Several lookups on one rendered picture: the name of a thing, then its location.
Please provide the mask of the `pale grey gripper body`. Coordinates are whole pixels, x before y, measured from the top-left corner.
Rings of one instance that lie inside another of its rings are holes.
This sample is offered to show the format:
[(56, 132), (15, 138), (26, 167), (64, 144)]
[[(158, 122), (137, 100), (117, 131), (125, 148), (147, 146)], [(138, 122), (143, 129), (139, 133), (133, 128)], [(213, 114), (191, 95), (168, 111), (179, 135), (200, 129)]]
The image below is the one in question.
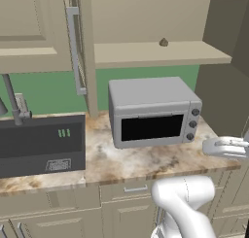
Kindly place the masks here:
[(206, 155), (229, 159), (249, 159), (249, 142), (231, 136), (211, 138), (202, 143), (202, 151)]

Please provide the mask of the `tall beige cabinet panel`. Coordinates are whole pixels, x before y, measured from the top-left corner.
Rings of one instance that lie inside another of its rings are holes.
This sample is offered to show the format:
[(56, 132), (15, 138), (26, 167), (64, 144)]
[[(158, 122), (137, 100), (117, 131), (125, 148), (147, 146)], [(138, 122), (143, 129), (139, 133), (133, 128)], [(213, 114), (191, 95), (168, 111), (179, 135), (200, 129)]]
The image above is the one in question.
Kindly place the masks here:
[(249, 0), (211, 0), (203, 41), (231, 62), (201, 65), (201, 116), (219, 136), (240, 136), (249, 118)]

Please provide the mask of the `toaster oven glass door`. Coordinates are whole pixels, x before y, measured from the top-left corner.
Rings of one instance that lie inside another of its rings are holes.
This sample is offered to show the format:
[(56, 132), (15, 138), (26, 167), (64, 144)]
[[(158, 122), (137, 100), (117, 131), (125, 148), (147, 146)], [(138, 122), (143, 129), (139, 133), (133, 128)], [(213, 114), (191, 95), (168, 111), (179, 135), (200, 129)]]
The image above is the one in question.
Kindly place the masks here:
[(188, 125), (187, 111), (114, 116), (111, 120), (114, 145), (119, 149), (192, 142), (186, 137), (193, 133), (188, 130)]

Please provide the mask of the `beige open cabinet door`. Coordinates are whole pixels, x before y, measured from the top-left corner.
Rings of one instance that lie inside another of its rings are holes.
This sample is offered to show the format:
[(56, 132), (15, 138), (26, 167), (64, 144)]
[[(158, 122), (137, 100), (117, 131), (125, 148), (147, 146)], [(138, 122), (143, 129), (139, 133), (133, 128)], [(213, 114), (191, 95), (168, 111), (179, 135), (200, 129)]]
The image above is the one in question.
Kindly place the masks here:
[(98, 105), (91, 0), (64, 0), (64, 2), (66, 8), (79, 8), (79, 14), (74, 17), (74, 24), (81, 83), (87, 89), (87, 94), (83, 96), (86, 100), (89, 116), (97, 118)]

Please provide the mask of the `beige wide base cabinet door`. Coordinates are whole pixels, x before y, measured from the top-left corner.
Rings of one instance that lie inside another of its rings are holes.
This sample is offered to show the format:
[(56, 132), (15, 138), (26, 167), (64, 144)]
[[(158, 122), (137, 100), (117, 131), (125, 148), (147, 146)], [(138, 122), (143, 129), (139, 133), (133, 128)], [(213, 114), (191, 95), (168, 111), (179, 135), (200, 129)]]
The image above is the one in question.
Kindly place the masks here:
[(99, 208), (11, 219), (22, 238), (18, 222), (26, 238), (103, 238)]

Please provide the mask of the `beige base drawer stack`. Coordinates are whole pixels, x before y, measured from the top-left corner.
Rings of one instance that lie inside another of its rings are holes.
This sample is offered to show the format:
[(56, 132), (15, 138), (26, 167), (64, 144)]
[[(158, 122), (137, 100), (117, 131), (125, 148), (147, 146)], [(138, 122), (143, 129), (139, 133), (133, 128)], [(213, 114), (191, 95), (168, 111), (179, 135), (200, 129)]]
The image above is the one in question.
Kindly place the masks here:
[(249, 222), (249, 165), (231, 171), (211, 223), (217, 238), (244, 235)]

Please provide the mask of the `grey toaster oven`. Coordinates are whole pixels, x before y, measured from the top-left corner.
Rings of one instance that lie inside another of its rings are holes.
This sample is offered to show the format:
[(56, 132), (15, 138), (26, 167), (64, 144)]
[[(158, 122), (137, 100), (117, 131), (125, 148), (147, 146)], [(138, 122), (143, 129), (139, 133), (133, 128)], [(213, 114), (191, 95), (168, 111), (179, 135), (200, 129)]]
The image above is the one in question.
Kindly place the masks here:
[[(188, 122), (201, 112), (202, 101), (179, 77), (111, 80), (108, 84), (109, 120), (114, 116), (188, 112)], [(188, 130), (196, 135), (196, 128)]]

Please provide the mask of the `beige drawer front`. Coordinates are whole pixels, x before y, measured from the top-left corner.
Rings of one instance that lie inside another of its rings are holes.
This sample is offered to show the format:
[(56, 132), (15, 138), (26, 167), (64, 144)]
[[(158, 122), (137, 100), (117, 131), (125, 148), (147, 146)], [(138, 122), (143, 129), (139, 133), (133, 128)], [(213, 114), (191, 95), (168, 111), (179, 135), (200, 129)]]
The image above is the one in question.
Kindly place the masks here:
[[(122, 199), (128, 199), (128, 198), (150, 196), (152, 184), (153, 184), (153, 181), (142, 180), (142, 181), (129, 181), (125, 183), (101, 186), (100, 187), (101, 201), (109, 202), (109, 201), (116, 201), (116, 200), (122, 200)], [(148, 190), (128, 192), (128, 193), (124, 192), (124, 187), (127, 187), (127, 188), (143, 187), (144, 185), (148, 186)]]

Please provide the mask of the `dark sink basin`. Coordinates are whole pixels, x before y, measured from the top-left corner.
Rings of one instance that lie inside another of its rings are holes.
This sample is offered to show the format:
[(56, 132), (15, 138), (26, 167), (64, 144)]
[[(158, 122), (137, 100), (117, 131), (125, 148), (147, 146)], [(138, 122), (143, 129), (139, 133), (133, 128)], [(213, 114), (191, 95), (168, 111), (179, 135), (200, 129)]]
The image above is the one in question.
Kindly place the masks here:
[(85, 115), (0, 120), (0, 179), (85, 169)]

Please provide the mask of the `beige panel under sink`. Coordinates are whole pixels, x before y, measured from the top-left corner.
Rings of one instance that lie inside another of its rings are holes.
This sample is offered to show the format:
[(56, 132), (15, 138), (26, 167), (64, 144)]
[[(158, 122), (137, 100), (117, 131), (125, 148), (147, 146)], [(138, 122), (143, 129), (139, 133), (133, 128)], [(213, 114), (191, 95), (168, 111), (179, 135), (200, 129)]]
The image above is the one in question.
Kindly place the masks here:
[(79, 187), (0, 196), (0, 217), (57, 209), (91, 209), (100, 206), (98, 187)]

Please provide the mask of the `grey sink tap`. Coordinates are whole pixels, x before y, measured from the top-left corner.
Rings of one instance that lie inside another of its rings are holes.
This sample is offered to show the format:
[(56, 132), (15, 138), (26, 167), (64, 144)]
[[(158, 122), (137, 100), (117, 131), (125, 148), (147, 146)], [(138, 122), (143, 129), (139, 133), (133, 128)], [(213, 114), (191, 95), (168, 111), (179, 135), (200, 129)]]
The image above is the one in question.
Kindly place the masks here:
[(23, 125), (23, 122), (26, 119), (32, 118), (32, 112), (20, 110), (20, 108), (18, 107), (18, 102), (17, 102), (15, 94), (14, 94), (14, 90), (12, 87), (10, 76), (8, 74), (3, 74), (2, 77), (3, 77), (5, 87), (7, 89), (7, 92), (8, 92), (9, 98), (10, 98), (10, 102), (12, 105), (12, 113), (13, 113), (15, 124), (16, 125)]

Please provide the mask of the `beige wall cabinet with shelf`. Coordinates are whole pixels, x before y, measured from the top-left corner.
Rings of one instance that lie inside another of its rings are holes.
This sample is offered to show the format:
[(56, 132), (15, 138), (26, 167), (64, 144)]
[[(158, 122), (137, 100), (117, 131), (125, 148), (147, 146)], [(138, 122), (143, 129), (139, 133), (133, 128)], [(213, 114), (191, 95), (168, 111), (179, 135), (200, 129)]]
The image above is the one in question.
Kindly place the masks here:
[(210, 1), (91, 0), (96, 67), (231, 62), (203, 41)]

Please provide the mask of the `beige closed wall cabinet door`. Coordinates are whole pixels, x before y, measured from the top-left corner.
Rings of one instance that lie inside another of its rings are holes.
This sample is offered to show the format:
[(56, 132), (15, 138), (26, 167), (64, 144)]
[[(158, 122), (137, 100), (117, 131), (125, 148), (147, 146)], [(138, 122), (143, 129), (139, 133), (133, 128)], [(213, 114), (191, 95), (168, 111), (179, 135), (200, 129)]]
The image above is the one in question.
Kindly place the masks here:
[(64, 0), (0, 0), (0, 74), (71, 69)]

